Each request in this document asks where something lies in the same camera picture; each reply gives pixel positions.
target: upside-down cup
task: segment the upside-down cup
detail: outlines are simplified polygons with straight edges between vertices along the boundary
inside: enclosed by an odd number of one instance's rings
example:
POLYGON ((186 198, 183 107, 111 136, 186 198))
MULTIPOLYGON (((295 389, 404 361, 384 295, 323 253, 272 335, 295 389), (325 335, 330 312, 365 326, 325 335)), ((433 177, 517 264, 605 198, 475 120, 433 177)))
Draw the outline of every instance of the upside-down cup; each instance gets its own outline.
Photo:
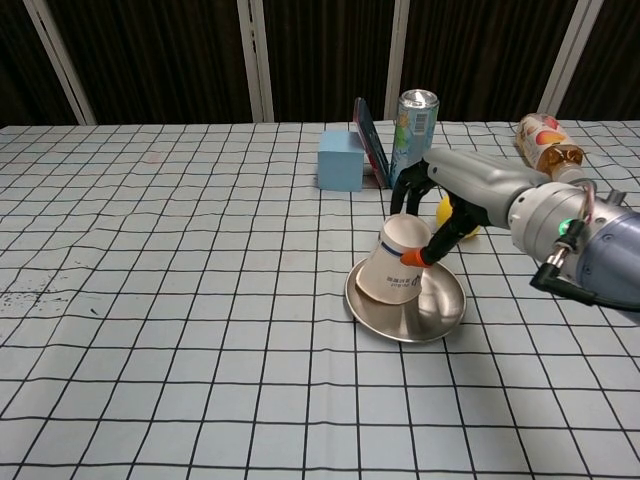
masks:
POLYGON ((399 305, 417 297, 422 291, 421 267, 400 262, 408 250, 429 243, 431 231, 414 215, 390 216, 380 231, 378 246, 365 261, 356 277, 356 285, 378 302, 399 305))

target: stainless steel plate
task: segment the stainless steel plate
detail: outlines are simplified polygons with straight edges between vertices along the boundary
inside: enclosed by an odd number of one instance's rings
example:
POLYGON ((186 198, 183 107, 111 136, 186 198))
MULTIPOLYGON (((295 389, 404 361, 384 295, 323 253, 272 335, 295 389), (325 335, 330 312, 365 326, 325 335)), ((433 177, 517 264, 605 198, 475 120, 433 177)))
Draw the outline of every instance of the stainless steel plate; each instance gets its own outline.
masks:
POLYGON ((356 285, 356 275, 366 260, 347 277, 347 304, 360 323, 399 342, 424 343, 447 335, 460 323, 467 308, 462 285, 453 273, 435 264, 422 274, 422 293, 401 305, 380 303, 356 285))

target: dark curtain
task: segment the dark curtain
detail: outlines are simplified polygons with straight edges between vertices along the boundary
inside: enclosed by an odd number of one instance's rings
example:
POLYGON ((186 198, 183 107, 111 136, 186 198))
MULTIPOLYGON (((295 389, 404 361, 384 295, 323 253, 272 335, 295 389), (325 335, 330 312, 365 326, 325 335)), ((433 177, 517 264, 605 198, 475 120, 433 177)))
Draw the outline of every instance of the dark curtain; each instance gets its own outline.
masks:
POLYGON ((384 113, 393 0, 264 0, 276 121, 345 121, 356 97, 384 113))
POLYGON ((411 2, 402 90, 441 101, 441 120, 511 120, 538 108, 576 0, 411 2))
POLYGON ((49 0, 98 123, 250 122, 236 0, 49 0))
POLYGON ((22 0, 0 0, 0 128, 76 117, 22 0))
POLYGON ((640 119, 640 2, 604 2, 558 116, 640 119))

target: light blue box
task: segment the light blue box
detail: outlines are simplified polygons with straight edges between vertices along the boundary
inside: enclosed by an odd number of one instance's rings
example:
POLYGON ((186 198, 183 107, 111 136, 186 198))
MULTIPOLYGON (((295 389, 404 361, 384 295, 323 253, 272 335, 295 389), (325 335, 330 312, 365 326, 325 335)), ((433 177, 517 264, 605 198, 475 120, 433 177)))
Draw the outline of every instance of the light blue box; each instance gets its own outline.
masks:
POLYGON ((318 145, 318 188, 359 192, 363 172, 364 148, 356 132, 322 133, 318 145))

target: green light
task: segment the green light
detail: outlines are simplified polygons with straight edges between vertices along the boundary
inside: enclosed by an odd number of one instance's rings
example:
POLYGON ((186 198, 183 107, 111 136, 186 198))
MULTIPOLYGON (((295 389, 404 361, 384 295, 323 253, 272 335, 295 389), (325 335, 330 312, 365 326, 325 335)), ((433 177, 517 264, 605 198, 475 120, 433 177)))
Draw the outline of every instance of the green light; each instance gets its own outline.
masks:
POLYGON ((558 233, 561 236, 564 235, 565 233, 567 233, 567 230, 569 229, 569 224, 571 223, 571 220, 573 220, 573 219, 572 218, 567 218, 562 223, 560 223, 560 225, 558 225, 558 233))

